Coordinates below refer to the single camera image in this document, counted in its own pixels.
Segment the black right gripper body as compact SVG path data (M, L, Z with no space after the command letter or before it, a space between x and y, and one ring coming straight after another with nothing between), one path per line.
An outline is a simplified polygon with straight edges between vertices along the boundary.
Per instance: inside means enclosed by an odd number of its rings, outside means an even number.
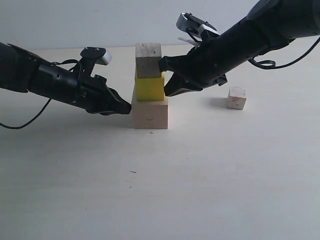
M235 39L217 37L195 46L184 55L181 72L173 72L205 89L227 82L226 73L235 68Z

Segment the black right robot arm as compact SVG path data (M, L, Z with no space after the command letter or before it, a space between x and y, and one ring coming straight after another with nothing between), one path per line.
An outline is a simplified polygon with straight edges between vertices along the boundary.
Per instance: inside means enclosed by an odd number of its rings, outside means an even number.
M188 12L180 14L176 26L191 37L193 47L185 55L159 60L161 72L172 72L164 86L167 97L222 86L227 82L226 74L244 62L265 70L275 69L275 62L257 62L255 58L285 48L296 39L319 36L320 3L260 0L223 33Z

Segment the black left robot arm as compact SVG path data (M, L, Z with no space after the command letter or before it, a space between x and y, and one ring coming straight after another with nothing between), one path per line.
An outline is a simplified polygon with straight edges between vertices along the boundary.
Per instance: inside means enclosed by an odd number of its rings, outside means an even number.
M67 70L60 62L50 62L13 44L0 45L0 87L2 89L46 97L78 107L90 114L128 115L132 106L116 90L107 86L107 79L92 76L96 64L108 65L111 55L102 47L85 47L81 59L68 59L74 64Z

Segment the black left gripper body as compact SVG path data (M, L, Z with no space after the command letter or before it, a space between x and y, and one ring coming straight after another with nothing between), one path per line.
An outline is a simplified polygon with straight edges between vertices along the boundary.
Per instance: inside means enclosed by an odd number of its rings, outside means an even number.
M90 114L112 111L112 95L106 83L107 79L100 75L84 76L80 89L76 92L74 105Z

